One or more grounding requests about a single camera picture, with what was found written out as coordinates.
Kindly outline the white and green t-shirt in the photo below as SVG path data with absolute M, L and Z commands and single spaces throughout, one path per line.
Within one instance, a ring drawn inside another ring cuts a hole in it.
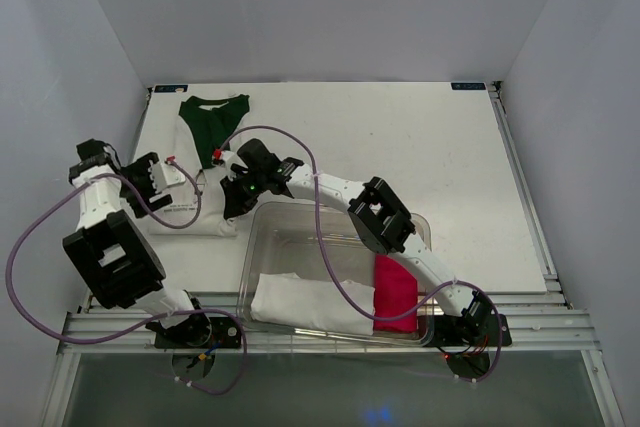
M 240 127 L 249 111 L 246 94 L 223 99 L 191 96 L 180 103 L 168 154 L 196 183 L 185 182 L 169 190 L 172 203 L 156 212 L 162 221 L 151 220 L 149 234 L 221 238 L 237 235 L 235 222 L 223 217 L 220 180 L 226 171 L 213 163 L 213 154 Z

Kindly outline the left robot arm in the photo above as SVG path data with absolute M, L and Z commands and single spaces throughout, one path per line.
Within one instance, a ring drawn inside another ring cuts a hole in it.
M 164 267 L 135 224 L 169 206 L 169 189 L 184 185 L 187 176 L 154 152 L 124 165 L 101 140 L 76 150 L 79 162 L 69 181 L 81 191 L 80 216 L 62 245 L 91 293 L 106 309 L 146 312 L 153 318 L 148 329 L 179 346 L 208 344 L 210 319 L 187 291 L 165 286 Z

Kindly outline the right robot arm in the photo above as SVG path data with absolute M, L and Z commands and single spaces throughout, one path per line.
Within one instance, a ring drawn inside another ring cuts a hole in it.
M 366 248 L 398 263 L 424 288 L 422 300 L 435 301 L 441 309 L 436 326 L 445 336 L 436 346 L 498 346 L 503 341 L 504 323 L 494 302 L 479 287 L 457 278 L 427 247 L 408 208 L 382 178 L 362 182 L 323 174 L 316 160 L 281 159 L 259 139 L 235 152 L 220 147 L 212 161 L 227 171 L 221 181 L 225 217 L 250 212 L 265 192 L 341 212 Z

